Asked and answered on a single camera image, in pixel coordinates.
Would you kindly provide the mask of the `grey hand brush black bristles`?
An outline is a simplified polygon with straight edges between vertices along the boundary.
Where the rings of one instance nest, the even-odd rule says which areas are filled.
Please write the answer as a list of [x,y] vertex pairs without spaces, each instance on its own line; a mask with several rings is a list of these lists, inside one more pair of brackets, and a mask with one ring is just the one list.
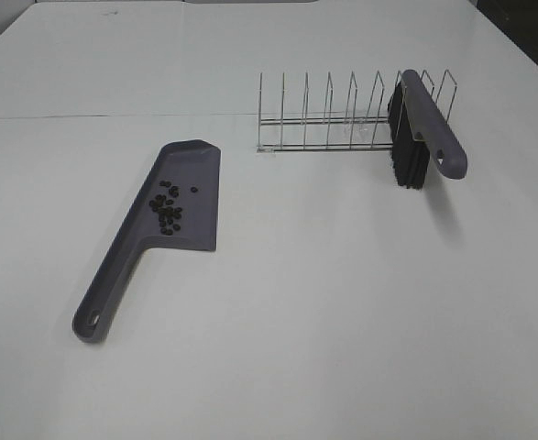
[[466,177],[467,154],[417,71],[401,73],[388,121],[392,168],[401,187],[422,189],[430,162],[448,179]]

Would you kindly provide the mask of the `pile of coffee beans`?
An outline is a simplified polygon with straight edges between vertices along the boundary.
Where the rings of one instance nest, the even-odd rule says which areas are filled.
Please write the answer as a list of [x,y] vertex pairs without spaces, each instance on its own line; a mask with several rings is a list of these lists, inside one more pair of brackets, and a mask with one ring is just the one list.
[[148,198],[148,209],[156,221],[156,232],[164,237],[186,236],[191,205],[200,192],[199,185],[179,185],[176,181],[159,180]]

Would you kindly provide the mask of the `grey plastic dustpan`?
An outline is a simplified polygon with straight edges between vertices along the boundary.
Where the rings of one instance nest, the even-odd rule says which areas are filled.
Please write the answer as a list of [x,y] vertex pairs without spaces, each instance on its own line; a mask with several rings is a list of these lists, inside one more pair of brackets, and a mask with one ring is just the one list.
[[220,148],[201,139],[160,150],[72,318],[81,341],[105,340],[144,252],[216,250],[220,164]]

